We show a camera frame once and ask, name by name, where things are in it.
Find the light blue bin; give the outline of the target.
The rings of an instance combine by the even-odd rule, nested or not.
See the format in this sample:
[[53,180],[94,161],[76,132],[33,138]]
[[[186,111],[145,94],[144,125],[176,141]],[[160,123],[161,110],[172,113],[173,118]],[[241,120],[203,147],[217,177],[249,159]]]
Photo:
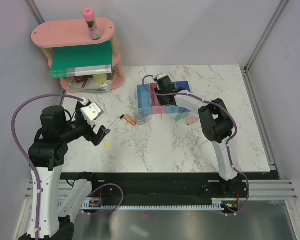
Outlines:
[[165,113],[166,114],[176,114],[179,113],[179,107],[175,105],[166,105],[165,106]]
[[140,84],[136,86],[137,110],[147,116],[153,115],[151,93]]

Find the pink plastic bin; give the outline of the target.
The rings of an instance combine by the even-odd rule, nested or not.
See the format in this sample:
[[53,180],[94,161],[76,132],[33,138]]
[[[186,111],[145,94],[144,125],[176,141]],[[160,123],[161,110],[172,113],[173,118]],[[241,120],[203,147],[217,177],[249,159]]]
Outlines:
[[[150,84],[150,91],[154,92],[154,89],[157,88],[157,87],[158,87],[158,85],[157,85],[156,82],[151,83]],[[165,105],[163,105],[163,106],[160,105],[156,95],[151,94],[151,103],[152,103],[152,114],[162,115],[162,114],[166,113],[166,106]]]

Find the clear round pin jar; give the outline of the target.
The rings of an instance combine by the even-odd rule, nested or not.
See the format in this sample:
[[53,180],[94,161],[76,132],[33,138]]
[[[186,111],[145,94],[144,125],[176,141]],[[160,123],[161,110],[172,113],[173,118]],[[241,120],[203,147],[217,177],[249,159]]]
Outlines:
[[134,121],[137,125],[143,125],[147,120],[147,114],[141,112],[141,111],[135,111],[134,112]]

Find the pink eraser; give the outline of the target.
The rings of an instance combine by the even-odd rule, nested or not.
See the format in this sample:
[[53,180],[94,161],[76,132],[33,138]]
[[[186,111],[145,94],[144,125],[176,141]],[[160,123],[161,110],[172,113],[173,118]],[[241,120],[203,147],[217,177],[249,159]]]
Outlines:
[[195,124],[195,123],[197,123],[197,122],[198,122],[198,118],[196,118],[196,117],[191,117],[191,118],[188,118],[188,119],[186,120],[186,124],[187,124],[188,126],[193,125],[193,124]]

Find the dark blue plastic bin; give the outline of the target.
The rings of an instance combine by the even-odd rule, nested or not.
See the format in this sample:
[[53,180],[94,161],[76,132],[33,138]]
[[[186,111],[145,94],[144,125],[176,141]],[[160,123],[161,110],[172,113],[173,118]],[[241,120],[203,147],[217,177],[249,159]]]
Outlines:
[[[188,81],[180,81],[180,82],[177,81],[174,84],[175,84],[176,88],[179,88],[179,87],[180,88],[184,88],[187,91],[191,92]],[[190,112],[190,110],[188,110],[186,108],[183,108],[183,107],[179,107],[179,112],[180,113]]]

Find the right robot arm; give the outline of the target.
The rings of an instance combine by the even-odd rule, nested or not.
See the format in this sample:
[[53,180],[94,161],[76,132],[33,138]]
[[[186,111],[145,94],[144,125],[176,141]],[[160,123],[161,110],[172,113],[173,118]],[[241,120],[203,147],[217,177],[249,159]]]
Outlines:
[[223,100],[204,101],[183,87],[176,88],[164,74],[153,79],[158,86],[154,92],[160,104],[181,107],[198,115],[203,135],[212,143],[215,151],[219,191],[225,197],[232,196],[239,185],[239,170],[233,164],[229,142],[237,134],[237,126]]

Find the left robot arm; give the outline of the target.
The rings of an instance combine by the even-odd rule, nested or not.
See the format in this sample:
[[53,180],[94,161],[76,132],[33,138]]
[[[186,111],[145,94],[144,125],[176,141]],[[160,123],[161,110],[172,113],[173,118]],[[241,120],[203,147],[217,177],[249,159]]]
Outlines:
[[74,221],[84,199],[99,192],[99,184],[91,179],[74,181],[69,195],[58,206],[59,180],[68,151],[68,143],[83,137],[94,146],[110,132],[103,125],[94,132],[95,120],[103,113],[87,99],[75,106],[75,119],[67,120],[62,106],[42,110],[41,128],[28,150],[32,175],[32,213],[22,240],[70,240]]

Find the black white pen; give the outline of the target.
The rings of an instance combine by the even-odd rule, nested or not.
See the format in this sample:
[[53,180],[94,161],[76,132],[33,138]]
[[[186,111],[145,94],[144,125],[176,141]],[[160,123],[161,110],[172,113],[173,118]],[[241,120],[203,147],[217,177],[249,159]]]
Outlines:
[[124,117],[124,115],[119,116],[110,126],[109,126],[109,130],[112,130],[118,123],[119,121]]

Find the orange highlighter marker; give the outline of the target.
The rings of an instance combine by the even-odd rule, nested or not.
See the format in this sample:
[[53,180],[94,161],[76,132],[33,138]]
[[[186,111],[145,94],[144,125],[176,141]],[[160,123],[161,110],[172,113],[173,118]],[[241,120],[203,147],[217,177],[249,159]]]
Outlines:
[[129,124],[131,124],[132,126],[136,126],[136,122],[127,114],[123,115],[123,119],[128,122]]

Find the brown toy on shelf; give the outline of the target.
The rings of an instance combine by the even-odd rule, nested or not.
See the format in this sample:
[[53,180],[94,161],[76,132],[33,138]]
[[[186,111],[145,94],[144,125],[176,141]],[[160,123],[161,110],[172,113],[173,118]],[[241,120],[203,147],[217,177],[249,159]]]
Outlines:
[[76,83],[83,83],[83,82],[85,82],[86,81],[86,77],[85,76],[75,76],[74,77],[74,81],[76,82]]

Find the pink wooden shelf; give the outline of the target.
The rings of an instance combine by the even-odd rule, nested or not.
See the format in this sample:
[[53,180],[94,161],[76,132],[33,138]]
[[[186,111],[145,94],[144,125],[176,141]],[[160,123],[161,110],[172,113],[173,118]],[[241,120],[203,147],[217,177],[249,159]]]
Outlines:
[[110,90],[124,81],[115,25],[104,17],[97,17],[95,22],[100,34],[97,40],[90,38],[82,18],[48,21],[31,33],[32,42],[48,60],[50,77],[60,79],[62,88],[68,92],[75,92],[70,81],[81,76],[113,73],[108,82]]

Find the pink capped bottle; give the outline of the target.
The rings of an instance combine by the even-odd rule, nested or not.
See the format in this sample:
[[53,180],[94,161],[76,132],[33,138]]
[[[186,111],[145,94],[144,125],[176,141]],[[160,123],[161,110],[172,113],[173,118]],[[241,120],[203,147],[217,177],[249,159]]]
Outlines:
[[98,40],[100,38],[99,30],[96,25],[94,13],[90,8],[83,10],[83,17],[87,24],[90,38],[92,40]]

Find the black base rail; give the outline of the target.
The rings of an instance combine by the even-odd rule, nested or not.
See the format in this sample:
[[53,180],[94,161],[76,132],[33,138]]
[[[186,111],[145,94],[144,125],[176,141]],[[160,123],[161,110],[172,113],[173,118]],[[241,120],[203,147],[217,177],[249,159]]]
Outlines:
[[109,205],[207,205],[213,198],[246,197],[246,183],[239,175],[239,185],[224,191],[217,173],[62,173],[62,180],[88,179],[92,196]]

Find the aluminium frame post left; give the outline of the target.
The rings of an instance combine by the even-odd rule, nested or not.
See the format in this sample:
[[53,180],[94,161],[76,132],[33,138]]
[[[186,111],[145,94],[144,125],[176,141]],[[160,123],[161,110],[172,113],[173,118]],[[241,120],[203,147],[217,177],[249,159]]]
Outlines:
[[36,23],[38,25],[43,24],[45,21],[37,7],[37,5],[35,4],[34,0],[24,0],[27,8],[29,9],[30,13],[32,14],[32,16],[34,17]]

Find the aluminium frame post right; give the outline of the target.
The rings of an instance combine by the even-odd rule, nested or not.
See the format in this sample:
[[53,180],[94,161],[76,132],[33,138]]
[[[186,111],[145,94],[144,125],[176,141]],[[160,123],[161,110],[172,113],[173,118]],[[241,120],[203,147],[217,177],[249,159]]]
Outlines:
[[280,0],[278,6],[276,7],[274,13],[272,14],[268,24],[266,25],[265,30],[263,31],[261,37],[259,38],[252,54],[250,55],[247,63],[245,66],[242,67],[244,74],[247,74],[248,71],[251,69],[253,63],[255,62],[255,59],[259,55],[259,52],[261,51],[263,45],[265,44],[266,40],[268,39],[270,33],[274,29],[275,25],[279,21],[279,18],[285,11],[286,7],[288,6],[290,0]]

